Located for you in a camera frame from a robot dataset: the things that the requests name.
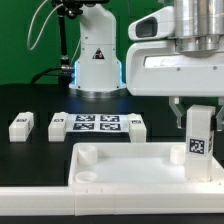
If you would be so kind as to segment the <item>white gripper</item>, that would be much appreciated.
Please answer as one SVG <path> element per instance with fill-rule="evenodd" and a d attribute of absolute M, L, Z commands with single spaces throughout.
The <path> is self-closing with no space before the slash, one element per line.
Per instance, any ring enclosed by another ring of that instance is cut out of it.
<path fill-rule="evenodd" d="M 175 42 L 133 44 L 126 58 L 126 84 L 137 96 L 170 96 L 177 127 L 186 127 L 180 97 L 224 97 L 224 41 L 218 50 L 178 53 Z"/>

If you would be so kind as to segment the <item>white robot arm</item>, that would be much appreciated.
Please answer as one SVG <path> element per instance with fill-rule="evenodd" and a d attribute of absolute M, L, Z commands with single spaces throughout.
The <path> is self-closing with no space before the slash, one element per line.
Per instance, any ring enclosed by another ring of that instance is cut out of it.
<path fill-rule="evenodd" d="M 80 18 L 81 55 L 73 88 L 87 94 L 119 86 L 116 20 L 100 4 L 86 4 Z M 171 0 L 128 27 L 134 41 L 126 55 L 126 87 L 133 95 L 167 96 L 180 127 L 183 97 L 217 97 L 213 117 L 224 130 L 224 0 Z"/>

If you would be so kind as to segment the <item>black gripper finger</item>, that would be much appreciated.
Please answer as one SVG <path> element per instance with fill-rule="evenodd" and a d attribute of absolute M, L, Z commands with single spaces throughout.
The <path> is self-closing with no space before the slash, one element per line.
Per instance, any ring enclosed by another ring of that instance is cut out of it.
<path fill-rule="evenodd" d="M 216 116 L 213 116 L 211 119 L 211 129 L 216 131 L 224 130 L 224 97 L 218 98 L 218 105 L 220 110 Z"/>

